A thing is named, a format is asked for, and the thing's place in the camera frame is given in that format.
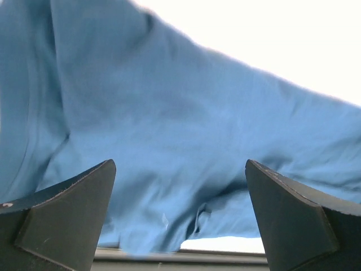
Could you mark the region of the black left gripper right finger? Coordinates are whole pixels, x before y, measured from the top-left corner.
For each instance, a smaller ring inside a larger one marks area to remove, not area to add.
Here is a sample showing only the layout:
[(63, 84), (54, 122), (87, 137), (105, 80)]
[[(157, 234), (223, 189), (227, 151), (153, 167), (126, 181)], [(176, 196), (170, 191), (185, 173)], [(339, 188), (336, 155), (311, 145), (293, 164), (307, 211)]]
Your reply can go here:
[(360, 270), (360, 204), (254, 160), (245, 175), (270, 270)]

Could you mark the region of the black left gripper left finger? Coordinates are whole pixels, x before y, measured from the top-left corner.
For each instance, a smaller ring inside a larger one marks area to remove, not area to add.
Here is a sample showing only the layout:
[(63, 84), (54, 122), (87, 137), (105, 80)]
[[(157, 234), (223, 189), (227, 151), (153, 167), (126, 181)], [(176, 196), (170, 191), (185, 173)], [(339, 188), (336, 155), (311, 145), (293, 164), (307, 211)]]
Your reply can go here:
[(90, 270), (116, 166), (106, 160), (1, 204), (1, 270)]

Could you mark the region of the dark blue t shirt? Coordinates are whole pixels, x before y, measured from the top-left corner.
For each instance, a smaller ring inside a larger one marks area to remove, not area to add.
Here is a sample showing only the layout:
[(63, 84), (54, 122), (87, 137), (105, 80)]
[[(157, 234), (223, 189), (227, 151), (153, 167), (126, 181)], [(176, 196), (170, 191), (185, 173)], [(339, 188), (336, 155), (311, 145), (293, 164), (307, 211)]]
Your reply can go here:
[(360, 108), (200, 47), (129, 1), (2, 1), (1, 202), (108, 159), (101, 246), (255, 238), (249, 159), (360, 202)]

